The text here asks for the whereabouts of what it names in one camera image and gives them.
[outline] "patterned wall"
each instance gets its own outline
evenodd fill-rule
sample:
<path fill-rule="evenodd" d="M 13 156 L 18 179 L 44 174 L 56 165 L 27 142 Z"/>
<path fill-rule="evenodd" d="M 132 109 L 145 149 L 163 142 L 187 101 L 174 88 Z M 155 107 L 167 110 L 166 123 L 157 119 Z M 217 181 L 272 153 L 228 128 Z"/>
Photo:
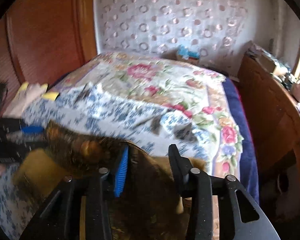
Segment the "patterned wall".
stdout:
<path fill-rule="evenodd" d="M 180 44 L 200 52 L 201 64 L 236 75 L 247 0 L 96 0 L 99 52 L 174 53 Z"/>

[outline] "wooden cabinet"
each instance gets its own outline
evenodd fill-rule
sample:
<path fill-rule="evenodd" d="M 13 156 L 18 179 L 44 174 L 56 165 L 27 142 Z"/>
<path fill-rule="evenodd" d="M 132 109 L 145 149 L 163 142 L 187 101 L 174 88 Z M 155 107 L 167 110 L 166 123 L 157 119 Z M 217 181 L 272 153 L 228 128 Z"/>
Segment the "wooden cabinet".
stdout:
<path fill-rule="evenodd" d="M 266 180 L 269 174 L 279 173 L 280 162 L 286 161 L 285 157 L 292 153 L 300 182 L 300 114 L 296 109 L 297 102 L 250 57 L 243 58 L 238 77 L 259 174 Z"/>

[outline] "bed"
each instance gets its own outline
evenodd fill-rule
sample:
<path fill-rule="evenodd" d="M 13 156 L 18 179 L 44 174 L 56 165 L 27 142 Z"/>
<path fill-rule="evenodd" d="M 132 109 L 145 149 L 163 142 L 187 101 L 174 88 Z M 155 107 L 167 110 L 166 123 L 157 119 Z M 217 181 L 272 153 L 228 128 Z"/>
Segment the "bed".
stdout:
<path fill-rule="evenodd" d="M 74 103 L 83 89 L 89 96 Z M 115 52 L 96 56 L 51 91 L 61 92 L 59 98 L 33 101 L 25 122 L 54 120 L 82 133 L 129 139 L 153 156 L 166 156 L 175 143 L 184 156 L 205 160 L 209 174 L 240 178 L 258 202 L 253 142 L 229 78 L 184 62 Z M 9 166 L 0 178 L 0 225 L 10 239 L 19 238 L 35 212 L 11 182 L 17 168 Z M 214 200 L 215 239 L 217 210 Z"/>

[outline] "wooden headboard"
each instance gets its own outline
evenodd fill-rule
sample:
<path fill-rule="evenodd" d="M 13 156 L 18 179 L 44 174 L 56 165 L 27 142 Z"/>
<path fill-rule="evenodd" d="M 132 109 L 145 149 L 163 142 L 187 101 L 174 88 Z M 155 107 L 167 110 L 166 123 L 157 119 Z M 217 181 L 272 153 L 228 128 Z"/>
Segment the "wooden headboard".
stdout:
<path fill-rule="evenodd" d="M 16 0 L 0 20 L 4 107 L 24 81 L 52 84 L 96 54 L 93 0 Z"/>

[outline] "purple flower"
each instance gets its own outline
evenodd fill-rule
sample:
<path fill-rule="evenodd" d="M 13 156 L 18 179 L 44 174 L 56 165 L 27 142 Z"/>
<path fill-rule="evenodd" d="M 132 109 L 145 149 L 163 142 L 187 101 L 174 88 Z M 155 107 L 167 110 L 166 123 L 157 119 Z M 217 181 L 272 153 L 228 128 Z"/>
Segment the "purple flower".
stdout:
<path fill-rule="evenodd" d="M 226 156 L 232 156 L 235 153 L 235 148 L 231 145 L 225 145 L 222 150 Z"/>

